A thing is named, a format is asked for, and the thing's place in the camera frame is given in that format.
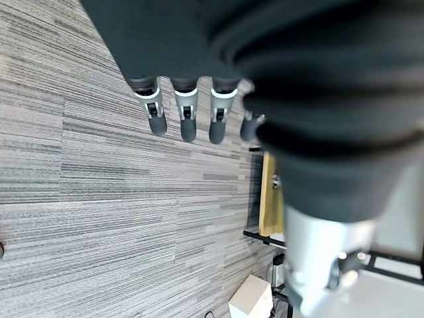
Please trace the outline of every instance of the gray carpet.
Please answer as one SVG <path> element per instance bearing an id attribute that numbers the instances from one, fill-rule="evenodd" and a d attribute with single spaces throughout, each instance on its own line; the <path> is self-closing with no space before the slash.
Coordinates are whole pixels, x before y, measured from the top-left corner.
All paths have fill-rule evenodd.
<path id="1" fill-rule="evenodd" d="M 161 85 L 165 138 L 77 1 L 0 3 L 0 317 L 228 317 L 266 275 L 275 250 L 242 235 L 241 96 L 215 146 L 202 79 L 188 144 Z"/>

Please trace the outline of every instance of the metal robot arm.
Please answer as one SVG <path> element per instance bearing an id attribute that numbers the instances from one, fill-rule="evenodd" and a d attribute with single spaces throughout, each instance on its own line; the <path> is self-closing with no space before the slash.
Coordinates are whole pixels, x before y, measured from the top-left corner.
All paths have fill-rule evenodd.
<path id="1" fill-rule="evenodd" d="M 355 0 L 82 0 L 146 109 L 166 132 L 157 76 L 169 76 L 182 138 L 195 138 L 196 81 L 214 79 L 219 144 L 240 78 L 245 140 L 278 162 L 290 303 L 312 315 L 354 283 L 376 220 L 423 154 L 424 3 Z"/>

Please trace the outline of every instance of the white box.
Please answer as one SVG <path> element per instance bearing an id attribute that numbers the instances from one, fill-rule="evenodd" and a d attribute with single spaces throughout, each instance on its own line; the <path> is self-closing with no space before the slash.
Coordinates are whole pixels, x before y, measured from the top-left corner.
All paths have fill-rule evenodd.
<path id="1" fill-rule="evenodd" d="M 228 302 L 231 318 L 269 318 L 271 284 L 250 275 Z"/>

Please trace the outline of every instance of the black metal frame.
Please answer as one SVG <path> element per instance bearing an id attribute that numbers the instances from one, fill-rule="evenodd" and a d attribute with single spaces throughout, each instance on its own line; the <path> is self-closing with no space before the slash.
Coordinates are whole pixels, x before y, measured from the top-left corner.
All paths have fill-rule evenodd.
<path id="1" fill-rule="evenodd" d="M 367 271 L 373 272 L 373 273 L 377 273 L 377 274 L 381 274 L 381 275 L 385 275 L 385 276 L 388 276 L 388 277 L 392 277 L 392 278 L 395 278 L 395 279 L 398 279 L 398 280 L 403 280 L 405 282 L 414 283 L 414 284 L 417 284 L 417 285 L 424 286 L 424 270 L 423 270 L 423 268 L 424 268 L 424 262 L 423 262 L 424 249 L 423 249 L 423 254 L 421 255 L 421 260 L 413 260 L 411 258 L 406 258 L 406 257 L 376 252 L 376 251 L 373 251 L 373 250 L 371 250 L 368 253 L 371 256 L 371 259 L 368 262 L 368 264 L 365 265 L 364 270 L 367 270 Z M 420 269 L 421 269 L 421 279 L 406 276 L 406 275 L 399 274 L 399 273 L 396 273 L 396 272 L 391 272 L 389 270 L 384 270 L 384 269 L 381 269 L 381 268 L 376 268 L 375 262 L 376 262 L 377 257 L 387 258 L 389 260 L 395 260 L 397 262 L 403 262 L 403 263 L 406 263 L 406 264 L 419 266 Z"/>
<path id="2" fill-rule="evenodd" d="M 249 232 L 249 231 L 243 231 L 243 235 L 246 236 L 246 237 L 251 237 L 251 238 L 256 239 L 256 240 L 261 240 L 266 245 L 275 244 L 275 245 L 277 245 L 277 246 L 279 246 L 283 249 L 286 249 L 286 245 L 284 244 L 284 242 L 282 242 L 280 240 L 275 240 L 275 239 L 270 238 L 270 237 L 263 237 L 262 235 L 259 235 L 258 233 L 252 233 L 252 232 Z M 367 270 L 369 272 L 374 272 L 374 273 L 377 273 L 377 274 L 381 274 L 381 275 L 385 275 L 385 276 L 388 276 L 388 277 L 396 278 L 396 279 L 399 279 L 399 280 L 403 280 L 405 282 L 410 282 L 410 283 L 414 283 L 414 284 L 417 284 L 417 285 L 424 286 L 424 249 L 423 249 L 423 255 L 421 256 L 421 260 L 413 260 L 411 258 L 396 256 L 396 255 L 392 255 L 392 254 L 386 254 L 386 253 L 377 252 L 377 251 L 374 251 L 374 250 L 371 250 L 370 252 L 368 252 L 368 254 L 371 256 L 371 259 L 370 259 L 369 263 L 363 267 L 364 270 Z M 376 268 L 375 267 L 375 261 L 376 261 L 377 257 L 387 258 L 389 260 L 395 260 L 395 261 L 403 262 L 403 263 L 406 263 L 406 264 L 420 266 L 420 268 L 421 268 L 421 279 L 413 278 L 413 277 L 406 276 L 406 275 L 403 275 L 403 274 L 399 274 L 399 273 L 396 273 L 396 272 L 391 272 L 389 270 L 384 270 L 384 269 L 381 269 L 381 268 Z"/>

